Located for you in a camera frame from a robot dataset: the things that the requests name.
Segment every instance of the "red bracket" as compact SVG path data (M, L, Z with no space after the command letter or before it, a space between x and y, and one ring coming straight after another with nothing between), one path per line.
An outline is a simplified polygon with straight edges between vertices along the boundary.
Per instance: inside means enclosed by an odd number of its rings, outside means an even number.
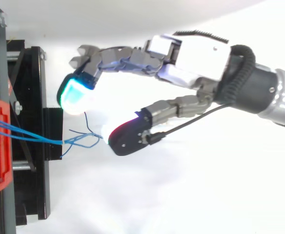
M10 124L10 106L4 101L0 101L0 121ZM0 132L11 134L10 130L1 127ZM11 139L0 135L0 191L11 183L12 177Z

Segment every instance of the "screw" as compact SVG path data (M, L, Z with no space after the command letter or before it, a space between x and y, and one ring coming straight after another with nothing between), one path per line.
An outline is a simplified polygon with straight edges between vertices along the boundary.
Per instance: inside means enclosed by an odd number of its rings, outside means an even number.
M41 59L43 61L46 61L47 60L47 53L46 52L41 52Z
M3 12L0 13L0 27L5 28L7 27L7 15Z
M269 88L269 92L270 92L270 93L274 93L274 92L275 92L275 88L274 88L274 87L270 87L270 88Z
M20 115L20 112L23 110L23 107L18 101L15 102L15 112L17 115Z

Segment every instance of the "robotic hand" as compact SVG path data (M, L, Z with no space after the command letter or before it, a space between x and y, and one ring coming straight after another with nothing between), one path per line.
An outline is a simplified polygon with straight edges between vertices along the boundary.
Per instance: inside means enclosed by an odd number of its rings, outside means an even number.
M87 96L103 71L154 76L196 95L160 100L136 112L128 122L106 129L106 138L120 156L154 144L166 135L224 107L233 107L285 126L285 71L255 63L252 50L209 33L192 31L154 36L143 48L126 46L99 49L82 45L76 68L62 82L57 101L71 114L87 109ZM212 102L222 104L206 112ZM197 118L165 133L150 129L171 117Z

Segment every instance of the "blue wire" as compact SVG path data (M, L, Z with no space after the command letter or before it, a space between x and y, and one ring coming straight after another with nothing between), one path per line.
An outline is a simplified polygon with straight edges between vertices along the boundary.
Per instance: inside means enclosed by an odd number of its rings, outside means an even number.
M69 149L68 149L63 155L61 155L60 158L62 158L63 156L65 156L65 155L71 150L72 146L73 146L73 145L70 145Z
M6 136L6 137L10 137L10 138L13 138L13 139L26 140L26 141L32 141L32 142L40 142L40 143L49 143L49 144L55 144L55 145L70 144L69 149L61 156L61 157L63 157L65 154L67 154L70 151L70 149L72 148L73 145L90 149L90 148L94 147L95 145L97 145L98 142L100 141L100 139L102 138L102 136L100 136L100 135L98 135L98 134L96 134L96 133L94 133L93 131L90 130L90 128L88 126L88 119L87 119L86 112L84 112L84 114L85 114L85 119L86 119L86 126L87 126L88 130L90 131L90 133L80 133L80 132L77 132L77 131L74 131L74 130L70 129L71 132L78 133L78 134L81 134L81 135L72 137L72 138L64 140L64 141L61 141L61 140L51 140L51 139L45 138L43 136L37 135L35 133L31 133L29 131L26 131L24 129L18 128L16 126L13 126L13 125L8 124L6 122L3 122L1 120L0 120L0 128L4 128L4 129L10 130L12 132L22 133L22 134L31 136L33 138L20 137L20 136L15 136L15 135L11 135L11 134L6 134L6 133L3 133L3 132L0 132L0 135ZM98 138L97 142L94 143L91 146L86 146L86 145L81 145L81 144L77 144L76 143L77 141L79 141L79 140L81 140L81 139L83 139L85 137L88 137L88 136L97 137Z

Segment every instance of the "white background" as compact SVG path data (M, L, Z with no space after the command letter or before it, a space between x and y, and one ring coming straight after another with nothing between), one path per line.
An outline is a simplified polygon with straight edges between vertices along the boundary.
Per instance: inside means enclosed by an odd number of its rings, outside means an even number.
M139 46L154 34L202 29L285 69L285 0L238 11L255 2L0 0L0 7L9 15L8 38L48 53L47 99L55 107L81 44ZM104 74L87 112L90 127L100 133L125 110L191 93L153 78ZM63 138L72 136L68 129L85 131L84 117L64 115ZM29 217L18 234L285 234L285 129L226 109L130 156L115 156L103 141L73 147L50 162L50 192L50 217Z

